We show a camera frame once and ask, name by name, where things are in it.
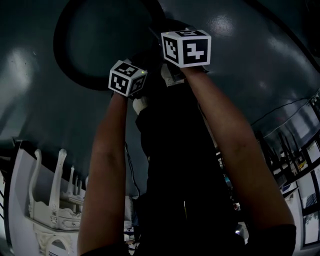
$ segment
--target forearm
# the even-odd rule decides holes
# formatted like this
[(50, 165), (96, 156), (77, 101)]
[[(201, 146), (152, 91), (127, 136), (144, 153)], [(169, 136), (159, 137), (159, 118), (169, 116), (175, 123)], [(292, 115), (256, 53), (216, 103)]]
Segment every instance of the forearm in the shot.
[(292, 215), (269, 171), (250, 124), (211, 79), (182, 70), (221, 150), (226, 171), (243, 209), (257, 229), (293, 224)]
[(93, 143), (78, 237), (79, 254), (123, 239), (126, 114), (127, 99), (115, 93)]

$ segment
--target person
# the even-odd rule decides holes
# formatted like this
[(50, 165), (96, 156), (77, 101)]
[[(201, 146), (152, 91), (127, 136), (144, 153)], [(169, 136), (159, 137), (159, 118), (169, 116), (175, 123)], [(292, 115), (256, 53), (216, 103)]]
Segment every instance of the person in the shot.
[[(137, 200), (138, 256), (292, 255), (296, 227), (243, 114), (195, 67), (187, 83), (157, 91), (136, 124), (149, 159), (147, 191)], [(78, 236), (83, 256), (128, 255), (124, 244), (125, 126), (128, 100), (115, 93), (92, 148)], [(248, 224), (245, 245), (215, 145)]]

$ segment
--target black and white cube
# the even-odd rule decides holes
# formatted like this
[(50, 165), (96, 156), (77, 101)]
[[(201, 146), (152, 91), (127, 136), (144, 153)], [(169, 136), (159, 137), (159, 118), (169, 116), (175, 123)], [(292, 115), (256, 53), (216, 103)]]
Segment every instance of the black and white cube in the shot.
[(109, 75), (108, 88), (124, 96), (140, 91), (146, 80), (147, 71), (118, 60)]
[(161, 33), (163, 55), (179, 68), (210, 64), (211, 36), (203, 30)]

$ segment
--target fiducial marker cube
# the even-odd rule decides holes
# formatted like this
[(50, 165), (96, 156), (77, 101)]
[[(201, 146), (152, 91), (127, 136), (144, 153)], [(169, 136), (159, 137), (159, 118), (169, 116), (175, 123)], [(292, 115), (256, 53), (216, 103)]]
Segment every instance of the fiducial marker cube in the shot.
[(210, 64), (211, 36), (203, 30), (161, 33), (164, 58), (179, 68)]
[(108, 88), (127, 97), (144, 87), (147, 74), (145, 70), (118, 60), (110, 70)]

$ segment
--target white ornate chair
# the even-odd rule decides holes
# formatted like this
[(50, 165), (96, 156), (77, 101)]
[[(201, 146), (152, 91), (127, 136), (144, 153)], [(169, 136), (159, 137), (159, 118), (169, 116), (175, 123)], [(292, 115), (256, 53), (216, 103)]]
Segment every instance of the white ornate chair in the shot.
[[(56, 164), (53, 182), (51, 186), (49, 205), (46, 205), (42, 201), (35, 201), (34, 199), (34, 190), (36, 187), (39, 171), (41, 168), (41, 161), (42, 161), (41, 151), (39, 149), (37, 149), (34, 154), (36, 156), (36, 166), (34, 169), (34, 173), (31, 177), (29, 191), (28, 191), (29, 199), (30, 199), (30, 204), (29, 204), (30, 218), (54, 230), (63, 230), (63, 231), (79, 230), (80, 220), (82, 215), (81, 212), (73, 212), (71, 208), (67, 208), (67, 207), (61, 208), (61, 205), (64, 202), (60, 202), (60, 186), (61, 186), (61, 179), (62, 179), (62, 173), (63, 173), (63, 164), (67, 156), (66, 150), (61, 149), (59, 151), (58, 162)], [(68, 191), (66, 192), (67, 194), (69, 193), (70, 186), (72, 187), (73, 171), (74, 171), (74, 168), (71, 169), (70, 182), (68, 184)], [(71, 202), (73, 204), (76, 204), (76, 202), (80, 203), (80, 199), (77, 196), (70, 195), (67, 198), (68, 198), (67, 200), (68, 203), (71, 203)]]

